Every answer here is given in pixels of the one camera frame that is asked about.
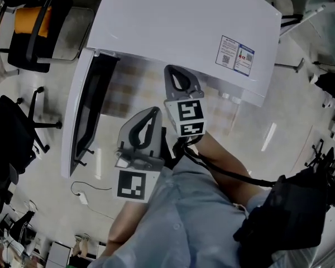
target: light blue shirt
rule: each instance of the light blue shirt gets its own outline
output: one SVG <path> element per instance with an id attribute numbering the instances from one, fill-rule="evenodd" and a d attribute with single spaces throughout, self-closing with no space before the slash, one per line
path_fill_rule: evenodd
<path id="1" fill-rule="evenodd" d="M 251 198 L 247 211 L 262 205 L 268 193 Z M 173 171 L 162 170 L 134 235 L 89 268 L 239 267 L 240 244 L 233 234 L 245 218 L 208 170 L 183 157 Z M 315 248 L 278 251 L 272 267 L 309 267 L 315 252 Z"/>

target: qr code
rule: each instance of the qr code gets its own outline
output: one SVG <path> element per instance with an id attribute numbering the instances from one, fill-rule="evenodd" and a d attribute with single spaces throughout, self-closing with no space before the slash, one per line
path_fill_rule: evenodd
<path id="1" fill-rule="evenodd" d="M 253 56 L 250 54 L 247 54 L 246 60 L 252 62 Z"/>
<path id="2" fill-rule="evenodd" d="M 229 63 L 229 56 L 223 55 L 222 62 L 228 64 Z"/>

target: desk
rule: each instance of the desk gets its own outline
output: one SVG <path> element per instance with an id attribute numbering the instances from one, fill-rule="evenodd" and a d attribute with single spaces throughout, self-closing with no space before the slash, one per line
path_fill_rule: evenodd
<path id="1" fill-rule="evenodd" d="M 69 94 L 62 176 L 72 174 L 94 138 L 91 125 L 86 146 L 77 154 L 77 135 L 85 136 L 78 128 L 79 119 L 89 116 L 86 109 L 91 104 L 82 98 L 90 92 L 87 81 L 97 58 L 112 65 L 109 73 L 101 75 L 108 83 L 119 58 L 133 56 L 199 72 L 214 81 L 213 87 L 223 86 L 224 92 L 262 106 L 274 68 L 280 22 L 281 14 L 264 0 L 102 0 Z M 95 111 L 102 107 L 98 99 L 93 102 Z"/>

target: shirt sleeve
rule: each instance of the shirt sleeve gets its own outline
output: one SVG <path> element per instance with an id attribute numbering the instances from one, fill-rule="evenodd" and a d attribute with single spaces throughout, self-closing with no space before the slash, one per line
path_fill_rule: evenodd
<path id="1" fill-rule="evenodd" d="M 266 190 L 252 197 L 247 203 L 247 211 L 252 212 L 256 207 L 263 205 L 269 195 L 270 190 Z M 281 250 L 272 254 L 273 264 L 270 268 L 309 268 L 311 267 L 318 247 Z"/>

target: orange chair cushion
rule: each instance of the orange chair cushion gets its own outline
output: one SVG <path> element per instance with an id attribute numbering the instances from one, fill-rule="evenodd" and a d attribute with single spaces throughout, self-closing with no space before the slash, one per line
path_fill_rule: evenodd
<path id="1" fill-rule="evenodd" d="M 34 29 L 36 19 L 42 7 L 20 8 L 16 10 L 15 15 L 15 33 L 31 34 Z M 39 30 L 39 36 L 47 38 L 49 34 L 49 25 L 51 20 L 52 7 L 48 7 L 44 20 Z"/>

